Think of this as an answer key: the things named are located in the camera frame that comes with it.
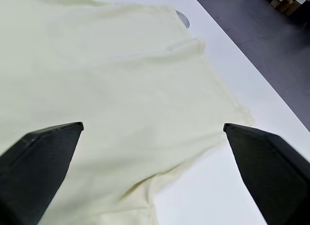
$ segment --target cardboard box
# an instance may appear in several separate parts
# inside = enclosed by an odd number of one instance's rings
[[[280,12],[285,13],[286,10],[290,8],[290,6],[294,3],[293,0],[284,0],[279,6],[278,9]]]
[[[306,0],[295,0],[292,5],[286,10],[285,14],[290,16],[293,12],[297,10]]]
[[[277,8],[284,0],[273,0],[270,5],[274,8]]]

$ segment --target fabric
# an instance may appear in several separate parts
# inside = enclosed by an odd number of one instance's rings
[[[166,6],[0,0],[0,148],[82,121],[41,225],[157,224],[153,196],[252,119]]]

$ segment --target gray floor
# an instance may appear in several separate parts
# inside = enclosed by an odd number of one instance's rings
[[[310,31],[266,0],[198,0],[310,130]]]

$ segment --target white table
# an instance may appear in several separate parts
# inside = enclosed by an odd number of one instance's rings
[[[203,37],[205,55],[228,88],[250,109],[257,128],[282,136],[310,160],[310,133],[196,0],[105,0],[168,4],[185,14],[193,37]],[[160,225],[266,225],[242,182],[227,144],[206,153],[155,198]]]

